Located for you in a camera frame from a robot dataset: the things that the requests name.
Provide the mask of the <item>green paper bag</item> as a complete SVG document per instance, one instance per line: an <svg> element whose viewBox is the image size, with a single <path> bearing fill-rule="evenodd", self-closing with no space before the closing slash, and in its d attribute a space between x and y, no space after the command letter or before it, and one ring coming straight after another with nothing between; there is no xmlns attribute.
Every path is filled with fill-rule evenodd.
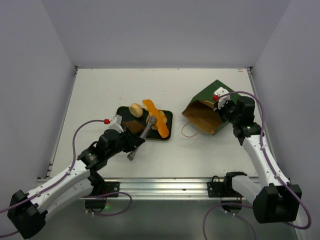
<svg viewBox="0 0 320 240"><path fill-rule="evenodd" d="M234 90L218 79L197 93L181 113L189 122L199 128L203 133L214 135L228 125L222 122L218 114L214 112L215 101L212 99L218 88L224 88L228 92Z"/></svg>

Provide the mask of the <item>round glazed pastry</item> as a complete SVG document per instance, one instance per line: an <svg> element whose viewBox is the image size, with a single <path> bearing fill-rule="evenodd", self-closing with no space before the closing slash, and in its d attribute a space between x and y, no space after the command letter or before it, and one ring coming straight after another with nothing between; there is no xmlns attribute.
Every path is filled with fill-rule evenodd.
<svg viewBox="0 0 320 240"><path fill-rule="evenodd" d="M162 110L159 110L158 112L159 112L159 114L160 114L163 122L166 124L167 121L168 121L168 119L167 119L165 113L164 113ZM148 114L148 116L147 116L147 118L146 118L146 121L145 121L146 124L148 123L150 117L151 117L151 116ZM153 126L152 126L152 129L153 129L153 130L157 130L158 127L157 127L156 125L153 125Z"/></svg>

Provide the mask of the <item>small round bread roll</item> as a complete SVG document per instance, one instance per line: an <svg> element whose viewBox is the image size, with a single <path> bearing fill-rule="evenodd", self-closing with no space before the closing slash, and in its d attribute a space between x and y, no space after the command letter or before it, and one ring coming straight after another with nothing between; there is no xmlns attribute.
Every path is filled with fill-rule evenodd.
<svg viewBox="0 0 320 240"><path fill-rule="evenodd" d="M144 111L141 107L141 105L139 105L138 103L132 103L129 107L128 110L130 112L130 114L132 116L134 116L135 118L140 118L142 117Z"/></svg>

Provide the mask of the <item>metal tongs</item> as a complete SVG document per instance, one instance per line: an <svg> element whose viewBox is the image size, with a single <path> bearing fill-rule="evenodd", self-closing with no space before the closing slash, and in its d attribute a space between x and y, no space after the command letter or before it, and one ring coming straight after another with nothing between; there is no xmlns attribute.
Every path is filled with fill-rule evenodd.
<svg viewBox="0 0 320 240"><path fill-rule="evenodd" d="M140 135L140 138L146 139L148 133L152 129L152 127L157 123L157 118L154 115L151 115L147 121L146 127L143 130L142 134ZM132 152L129 153L127 158L132 161L135 158L136 153L138 152L140 146L136 147Z"/></svg>

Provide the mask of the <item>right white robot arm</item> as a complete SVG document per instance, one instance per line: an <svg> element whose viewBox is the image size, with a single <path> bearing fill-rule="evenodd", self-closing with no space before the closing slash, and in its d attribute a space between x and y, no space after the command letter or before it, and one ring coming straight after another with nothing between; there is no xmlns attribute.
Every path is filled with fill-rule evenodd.
<svg viewBox="0 0 320 240"><path fill-rule="evenodd" d="M293 222L297 218L302 190L291 184L274 160L262 128L255 122L255 100L240 96L233 102L229 96L213 96L214 111L223 122L229 122L239 144L250 157L259 178L254 183L244 173L229 172L223 192L227 196L240 193L251 203L253 214L260 224Z"/></svg>

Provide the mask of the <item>brown pretzel bread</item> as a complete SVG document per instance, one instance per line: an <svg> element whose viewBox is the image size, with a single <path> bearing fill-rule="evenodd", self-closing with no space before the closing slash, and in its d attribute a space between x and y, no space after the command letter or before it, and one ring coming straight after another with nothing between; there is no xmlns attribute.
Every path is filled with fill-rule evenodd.
<svg viewBox="0 0 320 240"><path fill-rule="evenodd" d="M125 121L122 125L135 135L140 134L145 130L145 126L136 120Z"/></svg>

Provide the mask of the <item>long orange twisted bread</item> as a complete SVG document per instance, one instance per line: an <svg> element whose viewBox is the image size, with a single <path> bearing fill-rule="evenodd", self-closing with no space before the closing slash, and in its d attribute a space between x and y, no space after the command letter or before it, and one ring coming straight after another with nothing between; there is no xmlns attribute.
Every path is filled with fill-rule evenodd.
<svg viewBox="0 0 320 240"><path fill-rule="evenodd" d="M169 136L169 129L167 127L167 124L164 122L163 115L160 114L160 111L156 108L155 104L150 99L144 99L142 100L142 103L144 105L144 108L148 111L150 117L156 118L156 127L157 131L160 134L162 138L167 138Z"/></svg>

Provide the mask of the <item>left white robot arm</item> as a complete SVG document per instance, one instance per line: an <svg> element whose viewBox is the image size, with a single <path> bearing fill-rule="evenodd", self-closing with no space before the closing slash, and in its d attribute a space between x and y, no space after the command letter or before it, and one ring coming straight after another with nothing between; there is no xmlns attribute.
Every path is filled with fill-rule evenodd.
<svg viewBox="0 0 320 240"><path fill-rule="evenodd" d="M133 134L129 129L109 128L63 172L44 184L23 192L18 190L5 210L7 217L17 232L28 240L38 234L46 221L75 200L95 198L103 193L104 180L98 171L107 165L110 158L118 153L130 153L137 150L146 135Z"/></svg>

